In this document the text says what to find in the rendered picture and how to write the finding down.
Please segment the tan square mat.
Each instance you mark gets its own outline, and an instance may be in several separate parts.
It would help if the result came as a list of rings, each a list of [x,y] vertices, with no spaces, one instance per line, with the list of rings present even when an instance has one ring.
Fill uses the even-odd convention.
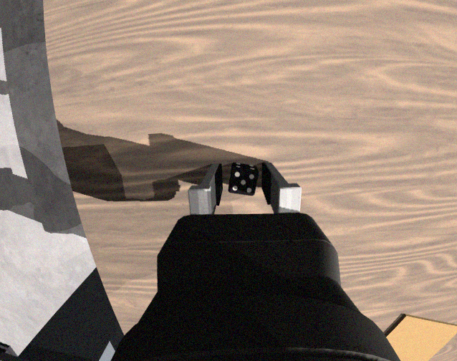
[[[457,324],[404,314],[386,333],[400,361],[428,361],[457,334]]]

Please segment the black die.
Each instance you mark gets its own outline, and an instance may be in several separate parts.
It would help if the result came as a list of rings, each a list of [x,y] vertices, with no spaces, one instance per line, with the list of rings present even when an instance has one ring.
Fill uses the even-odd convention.
[[[232,163],[228,185],[229,193],[253,196],[259,172],[255,165]]]

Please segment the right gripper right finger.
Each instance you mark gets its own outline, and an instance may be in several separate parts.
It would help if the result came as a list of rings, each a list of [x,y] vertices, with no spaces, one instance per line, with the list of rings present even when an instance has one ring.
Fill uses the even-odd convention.
[[[302,188],[288,183],[272,163],[262,163],[261,188],[274,213],[299,213]]]

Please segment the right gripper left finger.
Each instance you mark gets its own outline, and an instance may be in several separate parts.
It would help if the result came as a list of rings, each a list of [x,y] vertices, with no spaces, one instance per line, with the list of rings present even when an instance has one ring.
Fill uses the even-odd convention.
[[[223,191],[222,164],[212,164],[199,186],[188,189],[191,215],[214,214]]]

